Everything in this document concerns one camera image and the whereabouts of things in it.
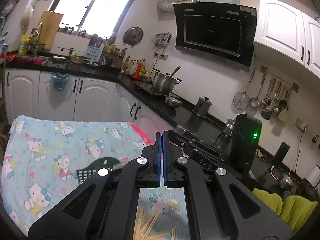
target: trash bag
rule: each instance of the trash bag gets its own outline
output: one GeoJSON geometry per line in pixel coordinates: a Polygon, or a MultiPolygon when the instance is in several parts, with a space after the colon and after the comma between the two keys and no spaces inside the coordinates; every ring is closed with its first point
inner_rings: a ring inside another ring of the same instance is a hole
{"type": "Polygon", "coordinates": [[[61,74],[59,72],[52,73],[51,74],[52,87],[57,91],[64,90],[70,77],[71,77],[70,74],[61,74]]]}

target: cutting board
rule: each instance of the cutting board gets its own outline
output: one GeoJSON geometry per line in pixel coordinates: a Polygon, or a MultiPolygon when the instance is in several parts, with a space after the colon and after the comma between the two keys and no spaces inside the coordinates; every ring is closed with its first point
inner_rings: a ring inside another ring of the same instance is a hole
{"type": "Polygon", "coordinates": [[[42,32],[40,33],[40,44],[44,44],[44,49],[50,50],[53,40],[57,34],[59,24],[63,14],[44,11],[39,23],[43,23],[42,32]]]}

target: paper towel roll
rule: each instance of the paper towel roll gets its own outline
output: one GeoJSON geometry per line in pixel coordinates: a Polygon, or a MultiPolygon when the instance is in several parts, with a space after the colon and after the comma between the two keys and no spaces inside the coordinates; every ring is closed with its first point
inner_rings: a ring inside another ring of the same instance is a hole
{"type": "Polygon", "coordinates": [[[313,167],[313,170],[310,172],[310,174],[307,177],[307,180],[311,183],[311,185],[313,187],[316,186],[316,184],[319,182],[320,180],[320,166],[319,165],[315,165],[313,167]]]}

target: cabinet door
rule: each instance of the cabinet door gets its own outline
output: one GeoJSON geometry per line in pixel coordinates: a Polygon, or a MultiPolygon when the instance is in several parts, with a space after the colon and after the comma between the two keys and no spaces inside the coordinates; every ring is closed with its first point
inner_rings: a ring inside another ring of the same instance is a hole
{"type": "Polygon", "coordinates": [[[156,141],[157,132],[162,133],[173,129],[171,125],[141,102],[137,108],[136,117],[137,120],[133,119],[133,123],[140,127],[153,142],[156,141]]]}
{"type": "Polygon", "coordinates": [[[80,78],[76,96],[75,121],[106,122],[116,83],[80,78]]]}
{"type": "Polygon", "coordinates": [[[19,115],[39,118],[40,71],[7,68],[5,70],[5,101],[8,122],[19,115]]]}
{"type": "Polygon", "coordinates": [[[71,76],[62,91],[51,85],[51,73],[41,71],[39,82],[40,119],[52,121],[73,121],[76,94],[80,77],[71,76]]]}
{"type": "Polygon", "coordinates": [[[108,116],[108,122],[132,122],[139,100],[117,84],[108,116]]]}
{"type": "Polygon", "coordinates": [[[320,78],[320,23],[303,14],[306,31],[306,68],[320,78]]]}
{"type": "Polygon", "coordinates": [[[293,58],[306,59],[302,12],[277,0],[260,0],[254,40],[293,58]]]}

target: black countertop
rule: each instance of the black countertop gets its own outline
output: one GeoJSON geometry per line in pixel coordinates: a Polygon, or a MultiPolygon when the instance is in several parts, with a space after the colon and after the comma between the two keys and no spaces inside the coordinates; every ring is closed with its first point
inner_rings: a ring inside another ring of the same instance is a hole
{"type": "MultiPolygon", "coordinates": [[[[131,79],[127,75],[119,74],[119,69],[106,68],[106,67],[95,67],[87,64],[72,64],[72,63],[62,63],[56,62],[49,59],[45,65],[34,65],[29,62],[20,62],[14,60],[6,64],[7,68],[18,68],[18,69],[30,69],[30,70],[40,70],[48,72],[60,72],[60,73],[70,73],[71,75],[84,76],[89,78],[96,78],[102,80],[108,80],[111,82],[117,82],[121,84],[126,90],[128,90],[133,96],[144,103],[147,107],[158,114],[162,119],[168,122],[171,126],[176,127],[180,125],[187,129],[189,132],[196,135],[204,143],[212,144],[212,140],[215,139],[222,131],[224,122],[215,118],[214,116],[207,115],[207,118],[202,118],[194,114],[191,110],[194,105],[188,101],[183,101],[183,105],[177,109],[168,107],[164,103],[163,96],[155,96],[149,94],[142,88],[135,85],[135,80],[131,79]]],[[[271,193],[277,193],[281,197],[287,197],[291,195],[290,191],[283,192],[277,185],[277,181],[265,170],[270,168],[270,158],[272,155],[263,150],[266,161],[262,159],[255,158],[252,164],[252,173],[256,177],[257,181],[261,185],[262,189],[266,189],[271,193]]],[[[297,176],[295,182],[300,187],[300,178],[297,176]]],[[[293,193],[298,193],[298,186],[293,189],[293,193]]]]}

